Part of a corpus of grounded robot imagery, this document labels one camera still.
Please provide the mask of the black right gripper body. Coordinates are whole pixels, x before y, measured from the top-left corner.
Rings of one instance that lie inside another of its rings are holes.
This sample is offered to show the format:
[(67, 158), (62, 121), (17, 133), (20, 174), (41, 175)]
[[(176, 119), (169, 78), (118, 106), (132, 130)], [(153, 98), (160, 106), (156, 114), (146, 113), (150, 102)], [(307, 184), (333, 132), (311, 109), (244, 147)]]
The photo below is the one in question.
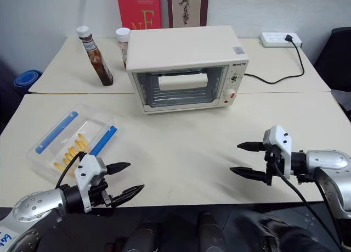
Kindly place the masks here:
[(283, 175), (280, 167), (281, 150), (277, 146), (270, 147), (265, 153), (264, 160), (267, 162), (265, 183), (271, 186), (273, 176)]

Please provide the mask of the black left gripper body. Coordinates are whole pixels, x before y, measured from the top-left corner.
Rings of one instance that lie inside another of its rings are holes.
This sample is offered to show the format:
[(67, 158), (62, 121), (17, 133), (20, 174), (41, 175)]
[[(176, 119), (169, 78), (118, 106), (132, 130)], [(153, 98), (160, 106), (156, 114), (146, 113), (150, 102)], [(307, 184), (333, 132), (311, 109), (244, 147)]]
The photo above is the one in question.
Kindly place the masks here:
[(108, 183), (104, 178), (96, 186), (91, 186), (88, 191), (88, 196), (92, 207), (97, 207), (99, 205), (105, 205), (106, 207), (111, 206), (112, 196), (108, 195), (106, 191), (107, 188)]

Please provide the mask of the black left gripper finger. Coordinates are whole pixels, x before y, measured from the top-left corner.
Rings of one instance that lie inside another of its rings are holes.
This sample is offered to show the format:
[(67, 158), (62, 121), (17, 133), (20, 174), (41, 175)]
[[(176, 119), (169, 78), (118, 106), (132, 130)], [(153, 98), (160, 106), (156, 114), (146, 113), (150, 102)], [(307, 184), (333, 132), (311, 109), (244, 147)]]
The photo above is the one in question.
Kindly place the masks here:
[(118, 207), (131, 199), (133, 199), (143, 188), (145, 187), (144, 184), (133, 186), (124, 190), (120, 195), (113, 197), (111, 202), (111, 207), (115, 208)]
[(131, 165), (131, 163), (127, 163), (127, 162), (119, 162), (119, 163), (109, 164), (106, 166), (106, 170), (107, 170), (106, 173), (108, 175), (113, 175), (113, 174), (116, 174), (118, 172), (121, 172), (122, 170), (129, 167), (130, 165)]

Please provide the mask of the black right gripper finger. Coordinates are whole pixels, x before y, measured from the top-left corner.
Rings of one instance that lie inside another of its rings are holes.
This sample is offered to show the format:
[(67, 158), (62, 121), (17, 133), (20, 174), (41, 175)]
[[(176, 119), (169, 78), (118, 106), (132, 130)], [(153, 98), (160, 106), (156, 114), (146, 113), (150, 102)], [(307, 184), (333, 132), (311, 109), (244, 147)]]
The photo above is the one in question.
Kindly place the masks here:
[(230, 167), (230, 171), (249, 180), (266, 182), (266, 173), (249, 167)]
[(238, 144), (237, 147), (250, 152), (266, 151), (266, 147), (262, 142), (243, 142)]

